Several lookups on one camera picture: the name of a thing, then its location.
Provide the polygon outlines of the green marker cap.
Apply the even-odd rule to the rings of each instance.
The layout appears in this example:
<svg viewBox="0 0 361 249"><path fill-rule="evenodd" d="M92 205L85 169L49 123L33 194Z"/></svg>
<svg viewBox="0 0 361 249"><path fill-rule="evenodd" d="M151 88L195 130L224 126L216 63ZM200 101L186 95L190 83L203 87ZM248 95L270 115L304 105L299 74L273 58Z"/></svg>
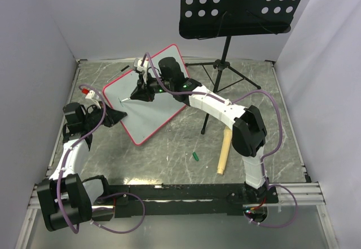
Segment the green marker cap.
<svg viewBox="0 0 361 249"><path fill-rule="evenodd" d="M193 153L192 153L192 156L193 156L193 158L195 159L195 161L199 161L199 157L198 157L198 155L196 154L196 152L193 152Z"/></svg>

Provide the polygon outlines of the pink framed whiteboard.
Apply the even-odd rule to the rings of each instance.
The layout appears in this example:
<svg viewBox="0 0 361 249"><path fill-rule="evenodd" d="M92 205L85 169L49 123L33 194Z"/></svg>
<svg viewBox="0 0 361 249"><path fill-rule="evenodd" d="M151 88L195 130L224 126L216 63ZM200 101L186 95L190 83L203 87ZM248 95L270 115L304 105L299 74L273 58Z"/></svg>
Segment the pink framed whiteboard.
<svg viewBox="0 0 361 249"><path fill-rule="evenodd" d="M141 89L142 79L137 71L130 70L102 90L112 109L127 113L121 124L135 145L144 144L186 107L157 83L149 90Z"/></svg>

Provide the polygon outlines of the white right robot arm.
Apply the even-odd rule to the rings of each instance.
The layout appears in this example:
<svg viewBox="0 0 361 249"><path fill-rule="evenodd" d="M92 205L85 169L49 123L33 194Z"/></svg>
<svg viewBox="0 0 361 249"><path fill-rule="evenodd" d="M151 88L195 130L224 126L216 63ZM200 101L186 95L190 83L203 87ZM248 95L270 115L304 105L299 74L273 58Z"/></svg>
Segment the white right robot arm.
<svg viewBox="0 0 361 249"><path fill-rule="evenodd" d="M266 196L266 174L262 167L263 146L267 131L257 107L244 107L211 92L199 81L185 77L173 57L160 60L155 68L148 57L135 61L138 74L132 100L154 101L156 94L168 93L176 101L200 109L221 121L232 131L232 146L242 156L247 198L258 203Z"/></svg>

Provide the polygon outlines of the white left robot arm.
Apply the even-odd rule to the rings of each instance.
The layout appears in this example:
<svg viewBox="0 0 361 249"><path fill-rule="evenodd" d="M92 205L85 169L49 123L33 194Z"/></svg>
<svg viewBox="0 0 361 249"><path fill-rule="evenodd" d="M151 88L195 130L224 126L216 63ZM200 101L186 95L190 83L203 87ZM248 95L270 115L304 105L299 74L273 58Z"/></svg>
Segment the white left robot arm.
<svg viewBox="0 0 361 249"><path fill-rule="evenodd" d="M88 158L93 132L103 125L113 127L127 116L106 104L86 108L80 103L63 107L63 153L54 173L37 186L38 200L47 230L78 226L92 216L92 204L107 204L112 192L103 175L80 178Z"/></svg>

